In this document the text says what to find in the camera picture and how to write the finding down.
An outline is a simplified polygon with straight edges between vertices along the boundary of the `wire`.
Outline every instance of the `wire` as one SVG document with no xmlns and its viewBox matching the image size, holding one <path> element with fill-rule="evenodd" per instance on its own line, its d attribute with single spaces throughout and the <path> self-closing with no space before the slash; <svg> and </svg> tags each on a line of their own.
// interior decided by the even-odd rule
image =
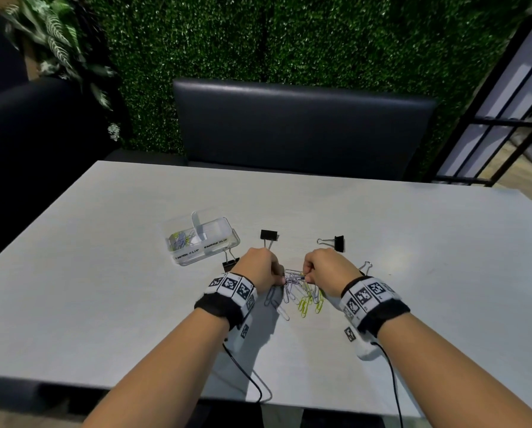
<svg viewBox="0 0 532 428">
<path fill-rule="evenodd" d="M 234 362 L 234 364 L 238 367 L 238 369 L 240 370 L 240 372 L 242 374 L 244 374 L 244 376 L 246 378 L 248 378 L 248 380 L 250 380 L 250 382 L 254 385 L 254 387 L 256 389 L 258 389 L 258 392 L 260 393 L 260 398 L 258 398 L 258 401 L 256 401 L 256 403 L 259 403 L 260 401 L 262 401 L 262 389 L 260 388 L 260 386 L 258 386 L 258 384 L 250 377 L 250 375 L 247 374 L 247 372 L 244 370 L 244 368 L 242 368 L 238 362 L 236 362 L 236 359 L 234 359 L 234 356 L 232 355 L 232 353 L 230 351 L 228 351 L 228 349 L 226 348 L 226 345 L 223 344 L 223 348 L 224 348 L 224 351 L 227 352 L 227 354 L 231 357 L 232 361 Z"/>
<path fill-rule="evenodd" d="M 383 352 L 383 354 L 385 355 L 385 359 L 387 359 L 387 362 L 389 362 L 389 367 L 391 368 L 391 375 L 393 376 L 393 390 L 395 392 L 395 401 L 397 402 L 397 410 L 399 411 L 399 422 L 401 423 L 401 428 L 405 428 L 405 426 L 403 425 L 403 416 L 401 415 L 401 405 L 399 404 L 399 394 L 397 392 L 397 378 L 395 377 L 395 371 L 393 370 L 393 364 L 391 364 L 391 360 L 389 359 L 387 352 L 385 352 L 385 349 L 381 347 L 381 344 L 378 344 L 376 342 L 372 342 L 371 344 L 379 347 L 381 351 Z"/>
</svg>

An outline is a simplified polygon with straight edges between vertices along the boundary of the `green hedge wall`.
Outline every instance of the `green hedge wall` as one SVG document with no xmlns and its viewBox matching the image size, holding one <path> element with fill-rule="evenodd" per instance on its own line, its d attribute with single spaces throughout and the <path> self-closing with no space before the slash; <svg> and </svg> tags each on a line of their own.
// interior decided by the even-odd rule
<svg viewBox="0 0 532 428">
<path fill-rule="evenodd" d="M 427 95 L 432 162 L 531 0 L 88 0 L 122 76 L 130 149 L 181 152 L 172 79 L 231 78 Z"/>
</svg>

